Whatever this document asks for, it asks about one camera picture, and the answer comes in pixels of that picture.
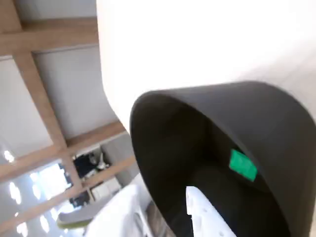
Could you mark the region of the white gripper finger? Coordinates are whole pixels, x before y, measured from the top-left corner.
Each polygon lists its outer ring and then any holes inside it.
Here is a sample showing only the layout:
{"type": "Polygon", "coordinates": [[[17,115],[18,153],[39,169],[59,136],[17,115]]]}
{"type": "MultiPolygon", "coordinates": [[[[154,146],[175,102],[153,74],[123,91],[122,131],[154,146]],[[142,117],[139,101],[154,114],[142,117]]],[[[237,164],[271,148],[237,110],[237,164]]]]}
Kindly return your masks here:
{"type": "Polygon", "coordinates": [[[94,217],[87,237],[147,237],[146,209],[149,197],[140,186],[130,184],[117,193],[94,217]]]}
{"type": "Polygon", "coordinates": [[[187,214],[191,216],[195,237],[231,237],[233,231],[203,192],[186,187],[187,214]]]}

